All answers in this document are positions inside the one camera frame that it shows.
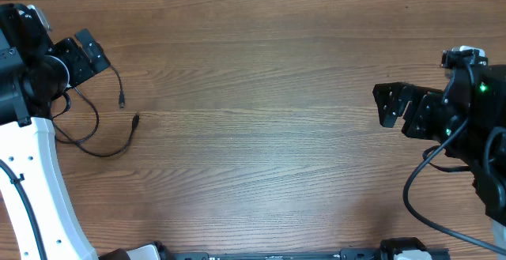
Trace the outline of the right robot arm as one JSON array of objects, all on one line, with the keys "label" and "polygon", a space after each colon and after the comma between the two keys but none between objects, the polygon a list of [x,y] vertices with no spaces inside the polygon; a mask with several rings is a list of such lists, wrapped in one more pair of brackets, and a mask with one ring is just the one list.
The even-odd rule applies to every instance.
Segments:
[{"label": "right robot arm", "polygon": [[[377,84],[372,90],[379,124],[392,128],[403,118],[408,138],[434,140],[413,170],[402,192],[404,206],[421,223],[448,236],[505,257],[505,67],[491,65],[485,52],[460,46],[442,54],[445,89],[405,82]],[[472,186],[493,222],[493,243],[487,243],[437,224],[422,216],[410,203],[413,181],[439,153],[463,165],[443,168],[447,173],[469,172]]]}]

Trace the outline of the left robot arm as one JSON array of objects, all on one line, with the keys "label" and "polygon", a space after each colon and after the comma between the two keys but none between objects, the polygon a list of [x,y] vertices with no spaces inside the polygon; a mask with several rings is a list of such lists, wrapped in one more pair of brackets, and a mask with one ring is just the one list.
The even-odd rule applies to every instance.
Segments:
[{"label": "left robot arm", "polygon": [[51,106],[110,67],[87,29],[53,43],[33,5],[1,6],[1,194],[23,259],[98,259],[70,201]]}]

